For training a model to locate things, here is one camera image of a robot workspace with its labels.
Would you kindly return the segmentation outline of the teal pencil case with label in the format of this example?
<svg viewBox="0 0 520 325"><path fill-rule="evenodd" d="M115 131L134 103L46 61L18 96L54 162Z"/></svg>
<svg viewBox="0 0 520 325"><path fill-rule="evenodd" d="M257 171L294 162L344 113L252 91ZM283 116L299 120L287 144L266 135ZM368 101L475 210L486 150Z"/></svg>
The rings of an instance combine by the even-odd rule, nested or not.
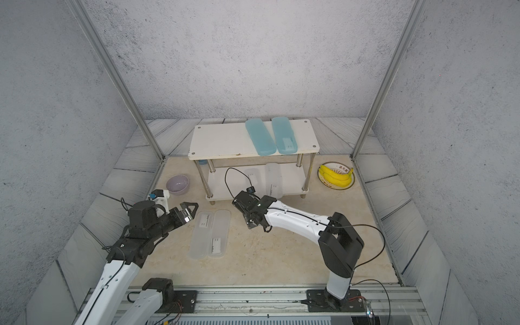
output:
<svg viewBox="0 0 520 325"><path fill-rule="evenodd" d="M272 129L278 152L282 155L295 154L298 151L297 141L291 123L287 117L272 119Z"/></svg>

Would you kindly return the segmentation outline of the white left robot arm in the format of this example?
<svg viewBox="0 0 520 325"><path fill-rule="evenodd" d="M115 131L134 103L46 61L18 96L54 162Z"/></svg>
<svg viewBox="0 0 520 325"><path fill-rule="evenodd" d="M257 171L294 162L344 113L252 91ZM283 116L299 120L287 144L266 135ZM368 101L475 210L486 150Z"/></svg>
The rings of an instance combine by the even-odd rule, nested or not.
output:
<svg viewBox="0 0 520 325"><path fill-rule="evenodd" d="M124 293L161 240L193 220L197 203L181 203L168 210L153 200L135 203L128 211L129 225L109 249L107 264L93 297L77 319L77 324L108 324Z"/></svg>

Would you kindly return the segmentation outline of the plain teal pencil case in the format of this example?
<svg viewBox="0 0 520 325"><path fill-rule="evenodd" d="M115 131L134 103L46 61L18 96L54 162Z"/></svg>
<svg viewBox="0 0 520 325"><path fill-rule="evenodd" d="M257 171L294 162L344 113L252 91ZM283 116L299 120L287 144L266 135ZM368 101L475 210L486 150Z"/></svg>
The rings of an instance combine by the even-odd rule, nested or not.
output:
<svg viewBox="0 0 520 325"><path fill-rule="evenodd" d="M276 144L261 119L247 120L245 127L258 155L264 157L277 152Z"/></svg>

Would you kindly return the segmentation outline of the clear pencil case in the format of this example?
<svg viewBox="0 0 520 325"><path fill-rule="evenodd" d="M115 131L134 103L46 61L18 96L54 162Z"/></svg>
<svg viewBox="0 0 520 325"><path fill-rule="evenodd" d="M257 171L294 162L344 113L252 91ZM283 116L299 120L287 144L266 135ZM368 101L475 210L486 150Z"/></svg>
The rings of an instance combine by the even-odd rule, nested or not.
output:
<svg viewBox="0 0 520 325"><path fill-rule="evenodd" d="M253 187L255 189L256 195L261 194L263 181L261 179L261 174L259 169L257 168L248 168L242 170L242 172L246 175L248 182L250 183L249 187Z"/></svg>
<svg viewBox="0 0 520 325"><path fill-rule="evenodd" d="M218 258L225 255L231 216L231 212L228 210L218 210L215 212L211 228L209 257Z"/></svg>
<svg viewBox="0 0 520 325"><path fill-rule="evenodd" d="M188 252L188 257L191 259L203 259L209 254L213 220L214 212L201 211L192 221L194 229Z"/></svg>
<svg viewBox="0 0 520 325"><path fill-rule="evenodd" d="M268 196L275 199L283 197L281 168L277 163L265 165L265 191Z"/></svg>

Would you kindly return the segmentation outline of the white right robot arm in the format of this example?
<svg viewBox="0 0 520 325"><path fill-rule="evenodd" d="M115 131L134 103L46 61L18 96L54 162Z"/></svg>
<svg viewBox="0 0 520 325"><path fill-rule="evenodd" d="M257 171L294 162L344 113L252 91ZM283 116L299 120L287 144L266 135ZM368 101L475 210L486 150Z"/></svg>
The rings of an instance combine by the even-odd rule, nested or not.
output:
<svg viewBox="0 0 520 325"><path fill-rule="evenodd" d="M246 222L261 226L265 232L282 228L317 244L330 272L327 298L337 303L345 300L364 248L364 241L345 215L316 215L290 207L274 197L260 198L245 191L237 194L232 204Z"/></svg>

